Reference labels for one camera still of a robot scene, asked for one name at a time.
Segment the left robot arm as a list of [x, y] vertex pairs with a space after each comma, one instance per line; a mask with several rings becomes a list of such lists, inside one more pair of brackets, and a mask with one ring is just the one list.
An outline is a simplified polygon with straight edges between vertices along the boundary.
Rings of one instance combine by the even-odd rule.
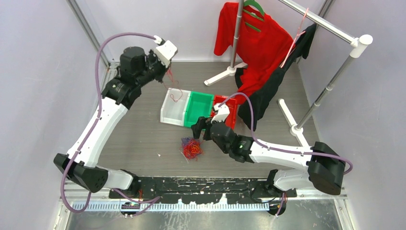
[[117, 188], [128, 198], [138, 195], [136, 175], [125, 170], [112, 170], [98, 165], [101, 151], [112, 131], [151, 81], [162, 82], [178, 49], [170, 42], [145, 53], [138, 46], [126, 48], [120, 56], [117, 73], [101, 92], [98, 107], [78, 138], [67, 151], [58, 153], [54, 164], [66, 178], [96, 193], [103, 188]]

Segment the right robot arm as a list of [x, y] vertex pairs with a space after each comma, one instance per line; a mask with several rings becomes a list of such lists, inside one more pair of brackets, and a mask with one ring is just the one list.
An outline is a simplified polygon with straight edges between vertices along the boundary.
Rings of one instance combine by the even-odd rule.
[[313, 146], [297, 147], [255, 141], [253, 137], [235, 133], [224, 122], [199, 117], [191, 126], [194, 138], [213, 141], [230, 158], [240, 163], [270, 163], [288, 167], [271, 170], [266, 191], [277, 197], [292, 189], [313, 187], [325, 194], [341, 193], [346, 162], [329, 145], [315, 142]]

